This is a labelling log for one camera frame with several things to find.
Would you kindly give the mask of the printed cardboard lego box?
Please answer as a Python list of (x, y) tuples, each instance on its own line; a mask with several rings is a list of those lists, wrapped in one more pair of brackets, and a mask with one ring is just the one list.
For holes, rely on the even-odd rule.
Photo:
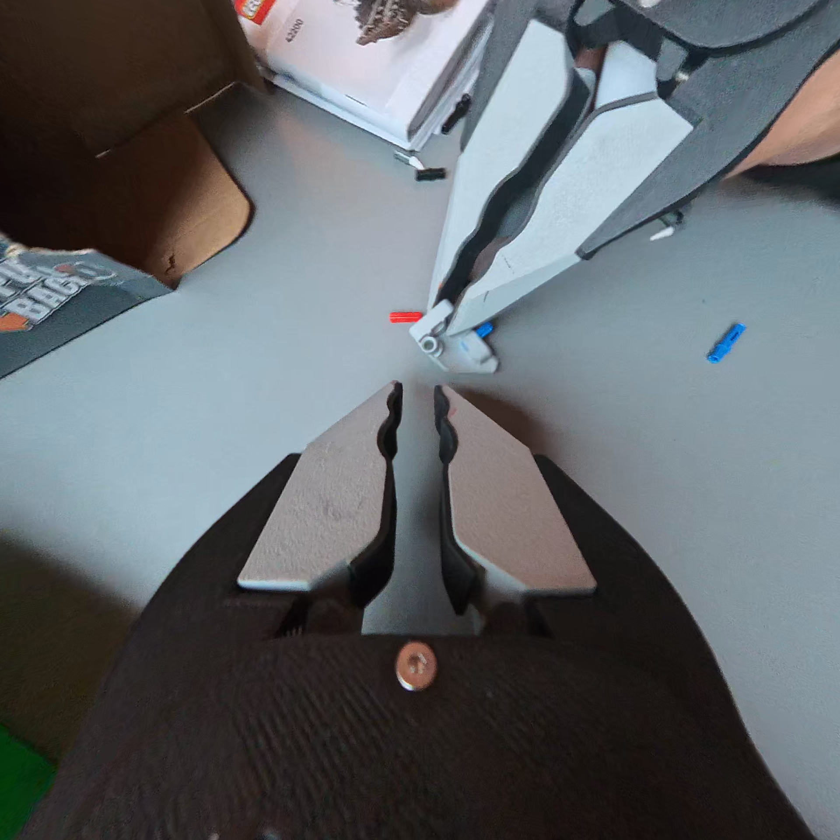
[(173, 291), (253, 214), (191, 112), (246, 2), (1, 2), (1, 376)]

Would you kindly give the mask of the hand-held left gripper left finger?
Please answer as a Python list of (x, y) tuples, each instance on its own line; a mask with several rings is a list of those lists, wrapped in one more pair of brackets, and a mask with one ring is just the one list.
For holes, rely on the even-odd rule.
[(393, 460), (403, 385), (391, 381), (304, 449), (238, 574), (249, 592), (368, 606), (391, 578)]

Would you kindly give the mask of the grey lego panel subassembly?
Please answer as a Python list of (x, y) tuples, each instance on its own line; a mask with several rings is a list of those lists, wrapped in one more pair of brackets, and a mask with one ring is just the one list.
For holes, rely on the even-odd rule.
[(450, 332), (454, 306), (439, 302), (408, 330), (420, 351), (442, 371), (451, 374), (493, 374), (498, 358), (475, 329)]

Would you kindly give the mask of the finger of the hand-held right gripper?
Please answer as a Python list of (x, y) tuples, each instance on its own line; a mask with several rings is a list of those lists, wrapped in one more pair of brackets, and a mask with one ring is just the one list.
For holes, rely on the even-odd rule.
[(548, 176), (523, 230), (466, 289), (449, 333), (473, 329), (581, 261), (588, 237), (693, 130), (656, 92), (655, 63), (623, 41), (606, 49), (596, 109)]
[(481, 253), (518, 210), (519, 225), (507, 245), (525, 242), (525, 224), (563, 148), (585, 120), (594, 97), (595, 74), (574, 65), (563, 32), (530, 19), (479, 109), (469, 117), (452, 181), (448, 212), (435, 261), (429, 309), (446, 301), (450, 316), (495, 316), (579, 259), (523, 257), (496, 252), (478, 270)]

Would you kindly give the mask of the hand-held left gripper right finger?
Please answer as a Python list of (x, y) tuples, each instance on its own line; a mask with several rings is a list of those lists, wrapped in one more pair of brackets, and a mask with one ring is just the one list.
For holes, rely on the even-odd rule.
[(457, 615), (582, 597), (597, 583), (531, 449), (448, 385), (434, 388), (444, 588)]

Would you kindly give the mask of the blue lego pin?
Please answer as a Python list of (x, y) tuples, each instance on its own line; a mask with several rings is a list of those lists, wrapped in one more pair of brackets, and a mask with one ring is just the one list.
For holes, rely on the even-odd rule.
[(741, 336), (746, 330), (742, 322), (734, 322), (725, 332), (721, 334), (718, 340), (712, 345), (707, 352), (706, 359), (710, 364), (719, 364), (725, 359), (734, 345), (741, 339)]

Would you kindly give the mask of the green plastic bin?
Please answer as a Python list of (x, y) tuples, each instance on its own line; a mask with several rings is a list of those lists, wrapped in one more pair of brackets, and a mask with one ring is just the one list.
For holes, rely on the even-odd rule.
[(15, 839), (56, 777), (56, 766), (1, 727), (1, 838)]

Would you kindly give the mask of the person's right hand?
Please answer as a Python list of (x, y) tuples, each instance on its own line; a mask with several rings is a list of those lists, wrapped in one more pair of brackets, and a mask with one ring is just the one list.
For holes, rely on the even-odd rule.
[(797, 166), (839, 152), (839, 54), (826, 59), (796, 93), (760, 143), (728, 174)]

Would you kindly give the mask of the white instruction booklet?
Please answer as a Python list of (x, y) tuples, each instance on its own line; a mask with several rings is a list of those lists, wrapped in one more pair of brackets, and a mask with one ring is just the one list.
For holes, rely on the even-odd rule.
[(237, 1), (261, 75), (403, 151), (420, 151), (476, 77), (488, 1)]

